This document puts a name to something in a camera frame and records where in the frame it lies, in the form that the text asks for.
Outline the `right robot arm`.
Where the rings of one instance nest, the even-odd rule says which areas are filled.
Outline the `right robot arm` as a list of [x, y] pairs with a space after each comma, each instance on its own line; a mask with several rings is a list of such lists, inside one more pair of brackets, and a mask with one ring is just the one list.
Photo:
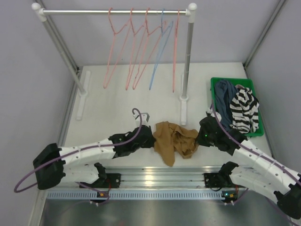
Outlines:
[[197, 143], [230, 155], [217, 173], [206, 174], [207, 188], [242, 186], [273, 201], [294, 219], [301, 218], [301, 175], [266, 155], [236, 129], [225, 133], [216, 118], [200, 122]]

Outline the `brown tank top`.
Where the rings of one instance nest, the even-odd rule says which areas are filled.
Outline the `brown tank top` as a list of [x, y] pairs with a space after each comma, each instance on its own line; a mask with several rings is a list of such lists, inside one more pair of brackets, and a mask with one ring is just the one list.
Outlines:
[[178, 153], [183, 159], [189, 159], [198, 149], [197, 130], [189, 130], [168, 121], [157, 123], [153, 136], [156, 139], [155, 152], [169, 167], [174, 165], [175, 153]]

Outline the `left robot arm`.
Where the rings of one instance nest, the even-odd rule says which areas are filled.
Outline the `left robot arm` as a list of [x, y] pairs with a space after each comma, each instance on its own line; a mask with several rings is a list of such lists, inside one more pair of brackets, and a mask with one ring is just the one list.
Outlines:
[[49, 144], [33, 160], [38, 189], [71, 182], [101, 187], [106, 183], [101, 160], [129, 156], [140, 148], [154, 147], [155, 141], [151, 128], [142, 125], [132, 132], [114, 134], [89, 145], [59, 147], [56, 143]]

